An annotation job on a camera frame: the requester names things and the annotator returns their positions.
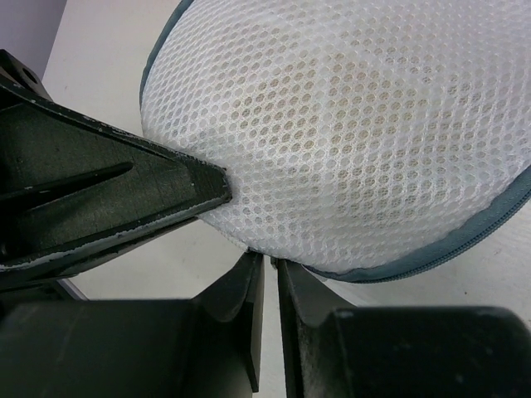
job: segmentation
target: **mesh laundry bag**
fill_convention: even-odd
[[[528,0],[185,0],[147,138],[224,167],[203,220],[347,281],[471,247],[531,192]]]

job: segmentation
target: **gray wall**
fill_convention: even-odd
[[[0,0],[0,48],[42,79],[66,0]]]

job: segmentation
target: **black plastic bracket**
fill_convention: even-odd
[[[78,274],[230,199],[219,167],[54,104],[0,51],[0,289]]]
[[[0,396],[251,398],[263,298],[249,252],[190,300],[21,305],[0,328]]]
[[[531,334],[502,308],[354,308],[278,261],[288,398],[531,396]]]

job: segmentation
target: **white mesh fabric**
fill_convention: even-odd
[[[225,167],[203,220],[316,269],[443,239],[531,163],[528,0],[195,0],[144,134]]]

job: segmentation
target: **gray fabric edge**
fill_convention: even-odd
[[[319,271],[313,267],[307,268],[325,278],[343,282],[378,282],[382,279],[384,281],[401,274],[414,272],[416,269],[434,263],[445,255],[458,250],[462,245],[467,244],[480,234],[488,232],[487,235],[490,235],[495,229],[489,231],[489,228],[512,211],[525,197],[528,197],[530,192],[531,167],[528,167],[516,177],[503,193],[491,202],[489,207],[472,216],[461,228],[450,232],[446,238],[415,250],[401,259],[371,269],[353,269],[344,274]]]
[[[182,0],[179,3],[171,17],[166,22],[155,46],[151,50],[140,83],[140,105],[142,104],[142,94],[144,92],[149,72],[151,71],[151,67],[155,62],[160,49],[178,20],[188,10],[192,3],[193,0]],[[424,265],[437,261],[454,250],[458,250],[462,245],[487,231],[493,224],[506,215],[519,201],[521,201],[523,197],[528,195],[529,192],[531,192],[531,167],[525,169],[501,195],[492,201],[488,208],[480,211],[475,216],[472,216],[460,229],[450,232],[446,238],[415,250],[399,260],[394,260],[385,265],[380,265],[371,269],[353,269],[344,274],[319,271],[313,267],[306,268],[317,275],[343,282],[376,282],[380,279],[389,279],[401,274],[413,272]]]
[[[193,0],[182,0],[179,3],[177,8],[175,8],[175,11],[173,11],[172,15],[166,22],[166,25],[164,25],[163,31],[160,33],[160,36],[155,42],[155,46],[149,53],[148,60],[146,61],[146,66],[144,67],[144,71],[142,72],[142,80],[140,81],[140,108],[142,108],[142,95],[144,94],[144,88],[146,86],[146,81],[148,80],[151,67],[157,59],[157,55],[160,52],[160,49],[163,48],[164,42],[168,38],[170,32],[175,27],[175,25],[177,25],[178,20],[181,19],[183,14],[186,12],[186,10],[188,10],[192,3]]]

